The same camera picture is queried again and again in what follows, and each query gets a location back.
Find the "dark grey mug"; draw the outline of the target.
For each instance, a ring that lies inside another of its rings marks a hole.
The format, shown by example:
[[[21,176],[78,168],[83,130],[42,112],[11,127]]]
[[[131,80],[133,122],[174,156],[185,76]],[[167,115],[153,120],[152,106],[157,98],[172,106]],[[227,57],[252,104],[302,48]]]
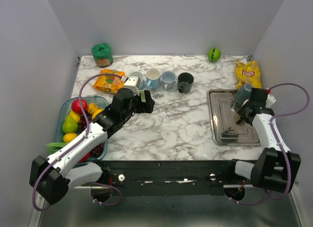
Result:
[[[233,112],[237,112],[244,105],[244,103],[248,101],[252,89],[253,89],[253,85],[247,83],[247,84],[242,85],[237,90],[237,92],[233,96],[233,99],[230,102],[230,109]]]

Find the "light blue white mug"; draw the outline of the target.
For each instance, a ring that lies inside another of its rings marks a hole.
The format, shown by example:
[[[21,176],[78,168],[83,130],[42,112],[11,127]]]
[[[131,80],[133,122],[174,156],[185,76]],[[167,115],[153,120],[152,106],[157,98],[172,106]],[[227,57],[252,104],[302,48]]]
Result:
[[[146,87],[150,90],[157,90],[161,83],[160,83],[160,71],[157,68],[151,68],[146,72]]]

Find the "grey blue mug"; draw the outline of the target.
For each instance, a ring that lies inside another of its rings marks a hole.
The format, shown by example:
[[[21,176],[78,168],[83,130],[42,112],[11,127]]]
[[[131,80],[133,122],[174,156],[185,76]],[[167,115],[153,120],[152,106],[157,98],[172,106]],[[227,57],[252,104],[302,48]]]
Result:
[[[176,75],[171,71],[166,71],[161,75],[161,85],[165,91],[171,91],[174,88]]]

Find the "dark green patterned mug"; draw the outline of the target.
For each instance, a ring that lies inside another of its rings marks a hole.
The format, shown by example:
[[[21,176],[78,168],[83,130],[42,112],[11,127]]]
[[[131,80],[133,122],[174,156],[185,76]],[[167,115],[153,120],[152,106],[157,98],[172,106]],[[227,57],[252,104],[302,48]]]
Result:
[[[189,93],[194,83],[194,77],[188,72],[183,72],[178,76],[178,91],[179,93]]]

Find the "light green mug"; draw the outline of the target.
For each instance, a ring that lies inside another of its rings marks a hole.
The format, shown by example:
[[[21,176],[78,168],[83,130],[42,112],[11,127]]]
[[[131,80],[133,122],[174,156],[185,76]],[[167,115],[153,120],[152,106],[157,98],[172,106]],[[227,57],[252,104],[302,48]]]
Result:
[[[146,102],[146,97],[145,97],[145,90],[140,90],[139,91],[139,95],[140,95],[140,100],[142,103]]]

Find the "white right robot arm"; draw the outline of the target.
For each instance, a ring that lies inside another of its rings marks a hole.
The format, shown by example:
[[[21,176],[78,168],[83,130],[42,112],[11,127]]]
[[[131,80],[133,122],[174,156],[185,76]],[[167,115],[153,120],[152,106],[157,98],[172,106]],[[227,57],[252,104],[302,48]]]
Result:
[[[235,93],[231,109],[238,116],[237,123],[245,122],[257,132],[263,151],[255,163],[238,160],[225,171],[225,179],[235,184],[242,178],[254,187],[288,194],[301,164],[298,154],[285,145],[276,125],[276,115],[268,106],[266,89],[242,86]]]

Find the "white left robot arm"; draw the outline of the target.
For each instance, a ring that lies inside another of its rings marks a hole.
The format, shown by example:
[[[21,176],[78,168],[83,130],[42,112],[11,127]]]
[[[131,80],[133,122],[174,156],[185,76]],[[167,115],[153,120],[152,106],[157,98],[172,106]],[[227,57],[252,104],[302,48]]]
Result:
[[[104,110],[73,141],[47,158],[37,156],[31,164],[29,183],[33,187],[32,202],[40,194],[48,204],[60,201],[68,190],[89,182],[104,185],[108,173],[97,161],[77,168],[75,165],[95,146],[119,131],[134,114],[150,114],[155,101],[149,90],[121,88]]]

